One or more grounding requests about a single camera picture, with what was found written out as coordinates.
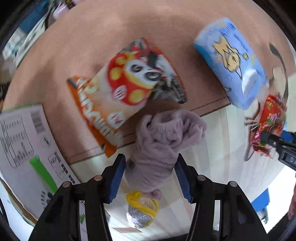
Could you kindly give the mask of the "red floral wipes pack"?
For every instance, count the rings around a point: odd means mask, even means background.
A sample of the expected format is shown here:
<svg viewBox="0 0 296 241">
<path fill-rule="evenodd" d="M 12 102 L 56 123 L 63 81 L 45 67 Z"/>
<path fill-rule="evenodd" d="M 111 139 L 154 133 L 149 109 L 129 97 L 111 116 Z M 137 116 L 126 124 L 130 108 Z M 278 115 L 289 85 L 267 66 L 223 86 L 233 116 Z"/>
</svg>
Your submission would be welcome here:
<svg viewBox="0 0 296 241">
<path fill-rule="evenodd" d="M 260 136 L 263 131 L 266 131 L 279 137 L 285 125 L 286 111 L 286 105 L 281 101 L 279 96 L 275 94 L 267 96 L 261 117 L 250 131 L 249 143 L 255 152 L 269 158 L 271 157 L 271 147 L 268 144 L 261 143 Z"/>
</svg>

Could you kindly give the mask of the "lavender fuzzy cloth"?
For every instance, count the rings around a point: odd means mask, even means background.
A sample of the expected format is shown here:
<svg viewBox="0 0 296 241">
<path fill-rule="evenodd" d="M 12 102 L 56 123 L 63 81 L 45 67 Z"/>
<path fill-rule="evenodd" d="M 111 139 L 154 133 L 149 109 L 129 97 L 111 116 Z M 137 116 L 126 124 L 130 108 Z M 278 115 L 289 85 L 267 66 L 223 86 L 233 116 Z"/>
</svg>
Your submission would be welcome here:
<svg viewBox="0 0 296 241">
<path fill-rule="evenodd" d="M 170 110 L 144 116 L 137 124 L 134 150 L 126 162 L 128 185 L 154 200 L 173 172 L 179 152 L 199 144 L 206 122 L 185 110 Z"/>
</svg>

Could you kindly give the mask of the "yellow silver scrub sponge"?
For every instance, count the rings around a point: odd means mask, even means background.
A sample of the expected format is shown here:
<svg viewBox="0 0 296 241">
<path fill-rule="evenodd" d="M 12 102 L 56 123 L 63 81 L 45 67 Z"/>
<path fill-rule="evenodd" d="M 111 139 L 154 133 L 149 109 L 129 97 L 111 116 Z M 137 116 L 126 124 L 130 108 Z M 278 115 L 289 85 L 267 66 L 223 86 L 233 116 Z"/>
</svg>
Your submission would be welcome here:
<svg viewBox="0 0 296 241">
<path fill-rule="evenodd" d="M 127 194 L 126 201 L 128 203 L 126 218 L 133 228 L 148 227 L 158 214 L 158 201 L 139 191 Z"/>
</svg>

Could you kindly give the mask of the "blue tissue pack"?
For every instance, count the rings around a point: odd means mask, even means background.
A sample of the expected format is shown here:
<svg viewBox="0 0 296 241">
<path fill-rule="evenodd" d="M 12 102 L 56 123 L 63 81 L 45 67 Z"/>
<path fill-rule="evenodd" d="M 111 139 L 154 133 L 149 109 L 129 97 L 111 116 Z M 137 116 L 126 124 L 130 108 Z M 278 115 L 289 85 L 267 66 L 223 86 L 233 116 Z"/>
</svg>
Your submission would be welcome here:
<svg viewBox="0 0 296 241">
<path fill-rule="evenodd" d="M 230 103 L 248 109 L 266 85 L 267 76 L 234 23 L 228 18 L 210 23 L 193 45 L 217 76 Z"/>
</svg>

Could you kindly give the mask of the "orange panda snack bag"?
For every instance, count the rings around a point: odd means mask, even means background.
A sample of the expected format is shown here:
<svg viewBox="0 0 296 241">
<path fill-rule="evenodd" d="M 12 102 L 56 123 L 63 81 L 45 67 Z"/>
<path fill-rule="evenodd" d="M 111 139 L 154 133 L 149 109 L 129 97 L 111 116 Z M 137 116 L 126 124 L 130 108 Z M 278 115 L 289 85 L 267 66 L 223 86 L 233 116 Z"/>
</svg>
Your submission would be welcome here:
<svg viewBox="0 0 296 241">
<path fill-rule="evenodd" d="M 118 129 L 150 99 L 187 102 L 185 90 L 163 51 L 137 39 L 92 78 L 73 76 L 67 85 L 90 132 L 106 156 L 120 145 Z"/>
</svg>

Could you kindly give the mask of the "cardboard box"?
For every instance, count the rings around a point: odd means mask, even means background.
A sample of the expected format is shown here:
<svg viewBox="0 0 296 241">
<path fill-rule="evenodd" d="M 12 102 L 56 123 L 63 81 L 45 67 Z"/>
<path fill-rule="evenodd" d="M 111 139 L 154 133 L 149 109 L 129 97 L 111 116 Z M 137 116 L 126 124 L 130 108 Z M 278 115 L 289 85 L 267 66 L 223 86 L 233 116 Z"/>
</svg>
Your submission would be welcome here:
<svg viewBox="0 0 296 241">
<path fill-rule="evenodd" d="M 42 105 L 1 113 L 1 174 L 35 219 L 65 181 L 79 184 L 58 149 Z"/>
</svg>

